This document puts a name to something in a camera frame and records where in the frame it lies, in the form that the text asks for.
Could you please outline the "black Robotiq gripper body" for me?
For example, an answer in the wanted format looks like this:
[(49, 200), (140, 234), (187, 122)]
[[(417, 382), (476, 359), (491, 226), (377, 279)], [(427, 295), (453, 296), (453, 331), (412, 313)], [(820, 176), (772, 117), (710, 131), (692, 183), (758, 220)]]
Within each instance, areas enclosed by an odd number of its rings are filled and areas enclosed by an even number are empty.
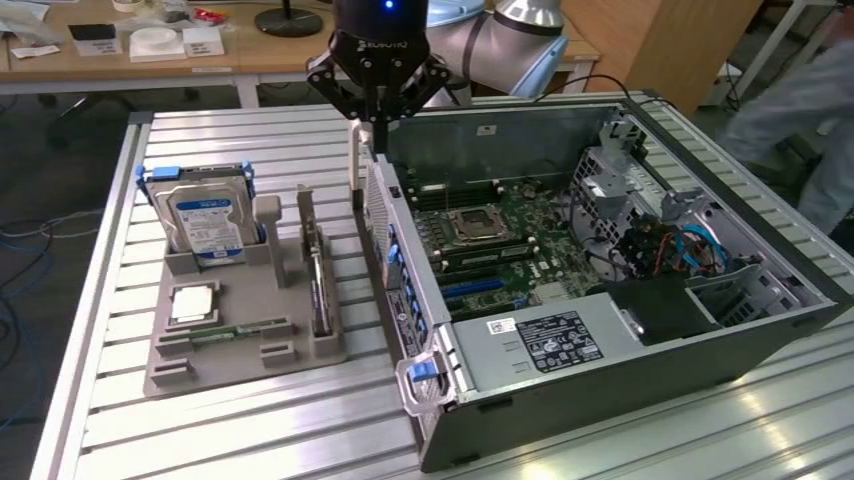
[(379, 117), (391, 64), (420, 65), (429, 51), (425, 1), (349, 0), (332, 3), (335, 64), (361, 88), (376, 90)]

